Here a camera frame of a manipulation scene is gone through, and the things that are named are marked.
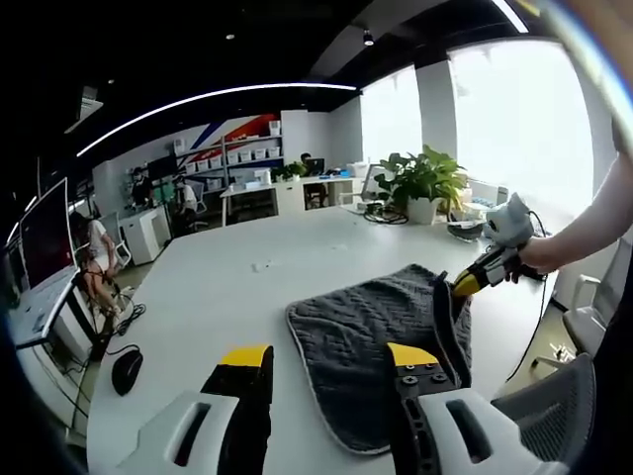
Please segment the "person's right hand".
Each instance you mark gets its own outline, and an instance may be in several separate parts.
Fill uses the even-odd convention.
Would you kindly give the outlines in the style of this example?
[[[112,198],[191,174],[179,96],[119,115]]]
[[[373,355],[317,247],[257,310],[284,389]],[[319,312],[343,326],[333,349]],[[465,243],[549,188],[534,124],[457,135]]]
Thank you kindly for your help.
[[[523,264],[538,274],[549,274],[564,266],[559,247],[553,237],[533,237],[519,252]]]

